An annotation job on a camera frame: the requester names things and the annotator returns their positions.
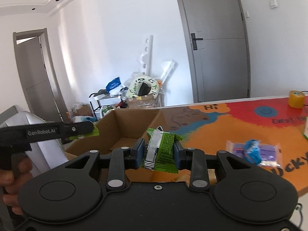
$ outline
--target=white panda bag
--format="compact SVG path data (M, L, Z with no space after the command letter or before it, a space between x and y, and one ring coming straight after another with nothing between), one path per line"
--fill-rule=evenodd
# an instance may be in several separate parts
M129 98L139 97L137 93L143 83L151 87L149 94L153 94L154 99L156 99L160 88L159 84L155 79L147 75L135 77L126 92L126 96Z

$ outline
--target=blue smiley face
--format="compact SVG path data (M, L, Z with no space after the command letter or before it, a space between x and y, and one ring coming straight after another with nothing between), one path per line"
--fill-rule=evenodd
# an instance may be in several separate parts
M275 117L277 115L276 109L268 106L257 107L254 112L261 117Z

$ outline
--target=doorway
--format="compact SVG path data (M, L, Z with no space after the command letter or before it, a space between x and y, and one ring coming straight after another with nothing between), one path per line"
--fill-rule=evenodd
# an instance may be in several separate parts
M30 112L47 122L67 122L47 29L13 33L16 64Z
M194 102L250 96L246 26L240 0L178 0Z

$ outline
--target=clutter pile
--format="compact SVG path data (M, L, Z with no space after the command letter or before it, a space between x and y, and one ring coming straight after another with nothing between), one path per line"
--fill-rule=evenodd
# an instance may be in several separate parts
M133 72L122 85L120 77L109 82L105 89L89 96L94 117L99 119L115 108L148 109L164 106L163 85L175 67L174 61L162 61L160 77L149 75L153 36L145 36L142 54L137 58L140 70Z
M72 106L72 109L66 112L69 122L96 122L97 119L93 117L92 111L89 105L85 103L76 103Z

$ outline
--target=yellow tape roll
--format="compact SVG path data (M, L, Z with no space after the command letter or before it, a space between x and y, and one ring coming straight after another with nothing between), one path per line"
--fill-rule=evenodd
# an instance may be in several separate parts
M291 90L289 92L289 105L293 108L303 108L305 103L305 94L296 91L296 90Z

